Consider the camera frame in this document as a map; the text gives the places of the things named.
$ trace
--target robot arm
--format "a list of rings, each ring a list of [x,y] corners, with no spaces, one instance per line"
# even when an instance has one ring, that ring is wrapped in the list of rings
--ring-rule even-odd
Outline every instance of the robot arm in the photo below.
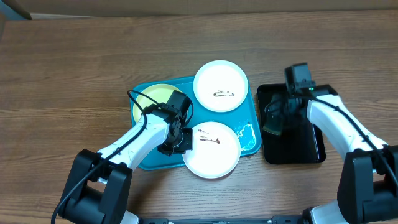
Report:
[[[290,97],[308,100],[301,102],[307,106],[308,120],[321,129],[344,160],[337,200],[305,210],[302,223],[367,223],[397,218],[398,189],[381,161],[385,159],[392,168],[392,175],[397,177],[398,147],[388,146],[370,133],[347,110],[337,92],[329,85],[315,86],[307,64],[286,68],[285,77]],[[353,123],[375,148],[364,140]],[[383,181],[373,182],[374,170],[378,174],[387,174]]]
[[[344,106],[338,95],[317,96],[318,99],[338,106],[348,114],[361,130],[369,136],[369,140],[378,148],[382,149],[387,143],[370,133]],[[363,141],[353,125],[338,111],[324,105],[323,103],[310,100],[307,106],[307,118],[316,125],[328,137],[331,145],[337,150],[341,158],[345,160],[347,152],[353,152],[355,149],[371,151],[372,148]]]
[[[128,140],[130,140],[144,125],[144,117],[141,116],[140,120],[133,128],[124,134],[120,139],[112,145],[98,151],[102,158],[108,157],[118,147],[121,147]],[[114,156],[109,161],[120,164],[125,163],[128,168],[135,170],[138,164],[148,155],[151,150],[163,144],[167,139],[169,133],[169,124],[163,118],[154,114],[147,115],[146,129],[134,140],[130,145],[124,148],[118,155]],[[101,183],[106,184],[107,180],[100,178]]]
[[[192,149],[192,129],[184,128],[191,103],[185,94],[174,91],[167,104],[144,109],[145,129],[145,118],[141,116],[140,121],[112,145],[98,153],[82,150],[73,161],[63,190],[61,201],[65,203],[55,211],[73,223],[138,223],[137,216],[126,211],[132,172],[153,148],[168,156]],[[105,159],[116,150],[120,153]],[[87,186],[87,176],[92,182],[106,184],[104,192]]]

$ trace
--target black plate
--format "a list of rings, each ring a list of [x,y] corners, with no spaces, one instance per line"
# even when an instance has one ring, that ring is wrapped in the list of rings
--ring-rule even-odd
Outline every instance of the black plate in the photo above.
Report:
[[[262,130],[267,115],[264,108],[273,94],[286,93],[286,84],[261,85],[257,89],[264,158],[270,164],[320,163],[326,159],[322,132],[308,120],[280,136]]]

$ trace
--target yellow plate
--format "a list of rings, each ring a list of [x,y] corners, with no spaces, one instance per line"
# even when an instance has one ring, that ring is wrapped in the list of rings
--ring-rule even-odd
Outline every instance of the yellow plate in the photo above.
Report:
[[[147,87],[141,93],[153,98],[158,103],[167,103],[167,100],[169,100],[174,90],[181,92],[177,87],[169,84],[155,84]],[[136,100],[142,108],[154,104],[150,99],[141,95],[138,95]],[[134,117],[134,121],[137,123],[141,117],[141,111],[138,109],[137,105],[132,107],[132,115]]]

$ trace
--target wire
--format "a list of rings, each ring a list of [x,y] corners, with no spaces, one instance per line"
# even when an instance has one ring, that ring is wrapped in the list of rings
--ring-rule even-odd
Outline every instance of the wire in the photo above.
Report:
[[[159,104],[156,100],[154,100],[153,98],[151,98],[150,96],[148,96],[148,95],[146,95],[146,94],[143,94],[143,93],[138,92],[138,91],[136,91],[136,90],[129,90],[127,93],[129,94],[130,92],[137,93],[138,95],[144,96],[144,97],[146,97],[146,98],[152,100],[152,102],[154,102],[156,105]]]
[[[192,108],[191,116],[189,116],[189,118],[187,119],[187,121],[185,122],[183,127],[185,127],[187,124],[189,124],[189,122],[191,121],[191,119],[193,117],[193,103],[192,102],[191,102],[191,108]]]
[[[126,143],[124,143],[121,147],[117,148],[112,154],[110,154],[108,157],[106,157],[105,159],[103,159],[97,166],[95,166],[92,170],[89,171],[89,173],[87,173],[72,189],[71,191],[69,191],[69,193],[65,196],[65,198],[63,198],[63,200],[57,205],[57,207],[55,208],[52,216],[51,216],[51,224],[55,224],[55,219],[57,217],[58,212],[60,211],[61,207],[63,206],[63,204],[65,204],[65,202],[67,202],[67,200],[70,199],[70,197],[72,196],[72,193],[74,193],[74,191],[81,186],[82,184],[84,184],[99,168],[101,168],[102,166],[104,166],[110,159],[112,159],[112,157],[114,157],[115,155],[119,154],[125,147],[127,147],[128,145],[130,145],[130,143],[132,143],[146,128],[147,126],[147,116],[144,113],[144,110],[142,109],[142,107],[137,103],[137,101],[131,96],[130,92],[134,92],[137,93],[135,90],[129,90],[127,91],[127,94],[129,95],[130,99],[137,105],[137,107],[139,108],[139,110],[141,111],[142,115],[144,116],[144,124],[142,125],[141,129],[137,132],[137,134],[135,134],[130,140],[128,140]]]
[[[392,171],[390,165],[388,164],[388,162],[386,161],[384,156],[381,154],[380,150],[369,140],[369,136],[367,136],[365,133],[363,133],[362,129],[355,123],[355,121],[347,113],[345,113],[338,106],[335,106],[335,105],[333,105],[333,104],[331,104],[329,102],[320,100],[320,99],[315,98],[315,97],[311,97],[311,96],[293,96],[292,98],[317,101],[319,103],[323,103],[324,105],[327,105],[327,106],[333,108],[334,110],[340,112],[351,123],[351,125],[357,130],[357,132],[364,139],[364,141],[373,149],[373,151],[376,152],[376,154],[379,156],[380,160],[382,161],[383,165],[386,167],[387,173],[390,175],[391,180],[393,181],[394,185],[398,189],[397,177],[395,176],[394,172]]]
[[[275,109],[275,110],[273,110],[273,111],[269,111],[269,108],[270,108],[272,105],[276,104],[276,103],[281,103],[281,102],[283,102],[284,100],[287,100],[287,99],[286,99],[285,97],[283,97],[283,98],[280,98],[280,99],[277,99],[277,100],[274,100],[274,101],[271,100],[271,102],[270,102],[269,104],[267,104],[267,106],[264,108],[264,111],[265,111],[266,113],[273,113],[273,112],[276,112],[276,111],[280,110],[280,109]]]

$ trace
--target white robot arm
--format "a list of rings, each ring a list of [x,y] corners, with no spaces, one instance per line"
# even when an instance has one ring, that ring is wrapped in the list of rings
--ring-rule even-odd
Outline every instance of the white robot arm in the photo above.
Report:
[[[383,149],[387,143],[382,139],[370,133],[344,106],[341,98],[338,95],[322,95],[317,97],[319,100],[326,101],[335,106],[338,106],[346,114],[348,114],[354,122],[361,128],[361,130],[369,136],[369,140],[378,148]],[[355,149],[362,149],[364,151],[371,151],[372,148],[363,141],[362,136],[359,135],[353,125],[338,111],[333,108],[310,100],[307,106],[307,118],[311,123],[316,125],[329,139],[331,145],[337,150],[341,158],[345,160],[348,152],[353,152]],[[347,224],[348,222],[343,218],[338,206],[337,200],[334,200],[326,205],[317,206],[311,210],[311,218],[313,224]]]
[[[117,148],[121,147],[128,140],[130,140],[144,125],[144,117],[141,116],[140,120],[134,127],[132,127],[126,134],[120,139],[114,142],[112,145],[105,147],[98,151],[101,153],[102,158],[108,157]],[[163,144],[167,139],[169,133],[169,124],[164,121],[163,118],[158,117],[154,114],[147,115],[147,126],[146,129],[122,150],[118,155],[110,159],[115,164],[125,163],[127,167],[135,170],[138,164],[148,155],[151,150],[157,146]],[[106,184],[106,180],[100,178],[100,182]]]
[[[383,145],[387,144],[382,139],[370,133],[347,110],[338,95],[322,95],[317,96],[317,99],[338,106],[348,114],[378,149],[382,149]],[[347,152],[353,152],[355,149],[362,149],[364,151],[372,150],[372,148],[363,141],[362,136],[359,135],[353,125],[340,112],[323,103],[310,100],[307,106],[307,118],[328,137],[331,145],[337,150],[343,160],[345,160]]]

